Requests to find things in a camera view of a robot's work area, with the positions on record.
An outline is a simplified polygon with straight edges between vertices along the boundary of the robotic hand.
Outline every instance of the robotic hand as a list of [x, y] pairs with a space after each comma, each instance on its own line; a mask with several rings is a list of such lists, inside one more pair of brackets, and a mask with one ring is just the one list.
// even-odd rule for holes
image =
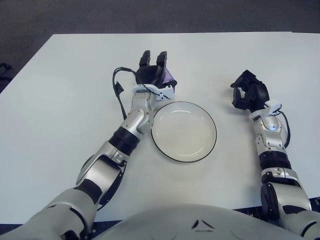
[[[113, 89], [124, 122], [113, 136], [83, 165], [74, 188], [67, 189], [17, 229], [1, 239], [78, 240], [85, 239], [92, 228], [97, 208], [113, 197], [121, 183], [128, 159], [153, 124], [153, 110], [157, 100], [171, 99], [177, 82], [166, 68], [167, 52], [150, 66], [150, 51], [145, 51], [137, 72], [120, 67], [113, 73]], [[119, 71], [132, 72], [137, 85], [133, 88], [131, 110], [126, 116], [120, 93], [123, 88], [115, 81]]]
[[[261, 203], [266, 218], [280, 227], [306, 239], [320, 239], [320, 213], [311, 204], [297, 173], [292, 170], [286, 147], [290, 142], [290, 128], [282, 105], [270, 100], [266, 86], [246, 70], [233, 83], [233, 102], [237, 109], [249, 109], [253, 120], [255, 144], [260, 159]], [[245, 92], [241, 97], [240, 90]], [[283, 114], [287, 126], [287, 140], [281, 137]]]

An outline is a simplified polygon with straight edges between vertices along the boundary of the floor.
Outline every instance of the floor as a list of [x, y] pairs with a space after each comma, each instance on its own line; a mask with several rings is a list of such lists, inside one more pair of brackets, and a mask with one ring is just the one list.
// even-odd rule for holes
[[[0, 76], [14, 77], [52, 34], [320, 33], [320, 0], [0, 0], [0, 23], [0, 63], [12, 65]], [[261, 215], [259, 207], [238, 211]], [[96, 223], [92, 237], [116, 223]], [[0, 224], [0, 234], [18, 226]]]

